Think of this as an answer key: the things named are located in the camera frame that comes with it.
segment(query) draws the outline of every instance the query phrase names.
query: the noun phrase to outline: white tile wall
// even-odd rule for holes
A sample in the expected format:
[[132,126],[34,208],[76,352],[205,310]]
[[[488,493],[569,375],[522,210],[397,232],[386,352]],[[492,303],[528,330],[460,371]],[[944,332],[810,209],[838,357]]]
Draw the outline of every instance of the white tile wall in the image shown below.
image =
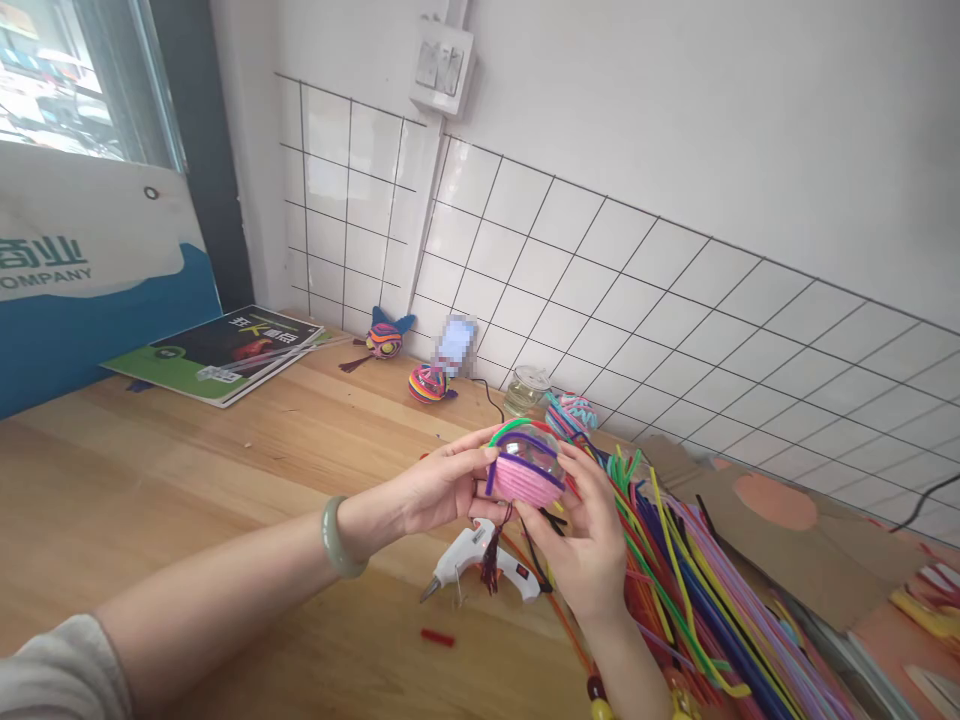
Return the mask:
[[[960,336],[461,140],[440,172],[415,354],[451,309],[472,313],[493,385],[542,366],[620,437],[663,434],[894,521],[960,472]],[[936,497],[917,522],[954,541],[960,483]]]
[[[407,309],[400,269],[419,232],[413,188],[420,186],[427,165],[426,128],[303,82],[277,81],[283,100],[287,276],[294,302],[324,323],[363,335],[374,305],[394,317]],[[475,232],[476,218],[462,215]],[[450,236],[457,235],[458,219],[450,219]],[[442,229],[437,223],[431,238],[435,263],[450,255],[454,262],[446,265],[454,275],[437,271],[426,277],[441,281],[431,291],[449,305],[469,247],[458,255]],[[442,323],[446,308],[434,316]]]

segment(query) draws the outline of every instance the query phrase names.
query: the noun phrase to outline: right hand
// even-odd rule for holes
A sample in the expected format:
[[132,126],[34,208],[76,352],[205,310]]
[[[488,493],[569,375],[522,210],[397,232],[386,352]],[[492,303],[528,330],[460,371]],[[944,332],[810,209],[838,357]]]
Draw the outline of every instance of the right hand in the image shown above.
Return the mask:
[[516,507],[550,563],[567,605],[583,623],[625,610],[627,551],[606,473],[579,448],[568,443],[560,448],[560,467],[574,478],[583,498],[580,501],[567,490],[561,499],[568,536],[557,535],[547,519],[526,503],[517,501]]

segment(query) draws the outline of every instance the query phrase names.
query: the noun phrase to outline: book cover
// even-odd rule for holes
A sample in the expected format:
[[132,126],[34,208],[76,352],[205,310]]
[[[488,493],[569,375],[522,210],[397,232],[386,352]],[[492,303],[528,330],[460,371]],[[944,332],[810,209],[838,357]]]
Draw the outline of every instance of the book cover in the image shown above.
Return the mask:
[[210,372],[240,360],[321,339],[323,328],[250,305],[126,355],[103,367],[190,395],[215,405],[273,374],[296,358],[277,355],[273,362]]

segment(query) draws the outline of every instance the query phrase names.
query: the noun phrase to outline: glass jar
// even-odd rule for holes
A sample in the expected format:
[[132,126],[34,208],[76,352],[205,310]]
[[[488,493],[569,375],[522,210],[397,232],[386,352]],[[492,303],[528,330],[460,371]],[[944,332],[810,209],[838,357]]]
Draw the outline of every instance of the glass jar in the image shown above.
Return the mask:
[[513,369],[513,377],[503,398],[503,409],[514,417],[524,417],[549,389],[550,376],[546,370],[520,365]]

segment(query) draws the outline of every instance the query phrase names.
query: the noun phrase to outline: hot glue gun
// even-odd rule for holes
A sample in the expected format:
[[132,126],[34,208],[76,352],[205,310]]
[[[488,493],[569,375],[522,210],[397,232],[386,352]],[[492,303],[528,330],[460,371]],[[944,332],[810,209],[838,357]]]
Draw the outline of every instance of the hot glue gun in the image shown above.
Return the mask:
[[[420,602],[433,595],[437,590],[455,583],[460,573],[471,565],[483,562],[483,553],[493,536],[494,525],[486,518],[474,520],[473,528],[464,529],[456,540],[440,557],[433,580],[420,596]],[[530,568],[517,561],[510,553],[497,547],[497,569],[501,575],[517,586],[525,603],[531,603],[540,594],[540,583]]]

